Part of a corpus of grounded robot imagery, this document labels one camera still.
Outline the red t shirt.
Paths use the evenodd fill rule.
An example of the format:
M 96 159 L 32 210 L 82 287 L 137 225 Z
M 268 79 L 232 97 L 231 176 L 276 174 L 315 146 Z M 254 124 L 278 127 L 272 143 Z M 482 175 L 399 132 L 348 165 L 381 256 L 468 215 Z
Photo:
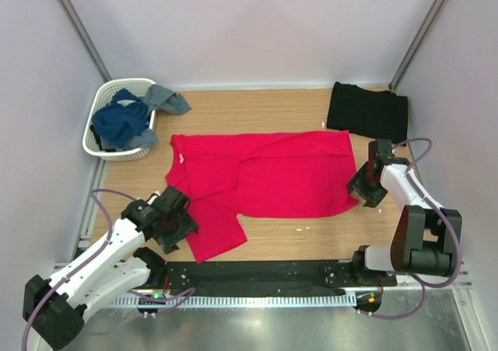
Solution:
M 198 232 L 187 242 L 198 263 L 247 241 L 239 215 L 324 218 L 358 203 L 347 189 L 356 173 L 347 131 L 172 135 L 170 146 L 166 182 L 191 200 Z

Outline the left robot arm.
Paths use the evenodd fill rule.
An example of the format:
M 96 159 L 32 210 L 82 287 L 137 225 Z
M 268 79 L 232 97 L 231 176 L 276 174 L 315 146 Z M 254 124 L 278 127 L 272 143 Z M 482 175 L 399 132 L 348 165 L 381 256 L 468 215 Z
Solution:
M 24 287 L 21 348 L 63 349 L 115 297 L 164 284 L 167 263 L 143 244 L 153 239 L 163 253 L 176 251 L 180 240 L 198 231 L 190 204 L 172 186 L 146 200 L 132 198 L 118 219 L 107 222 L 107 233 L 78 258 L 47 279 L 33 276 Z

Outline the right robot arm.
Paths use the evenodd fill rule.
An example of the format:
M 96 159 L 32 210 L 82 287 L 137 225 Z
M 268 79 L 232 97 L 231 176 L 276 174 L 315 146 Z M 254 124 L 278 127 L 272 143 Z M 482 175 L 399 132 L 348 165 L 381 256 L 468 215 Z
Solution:
M 365 207 L 376 208 L 391 195 L 401 211 L 390 245 L 362 246 L 355 252 L 352 279 L 366 286 L 379 272 L 393 272 L 431 288 L 449 286 L 461 268 L 461 214 L 430 195 L 416 177 L 416 162 L 396 156 L 396 147 L 388 139 L 370 141 L 367 161 L 347 184 Z

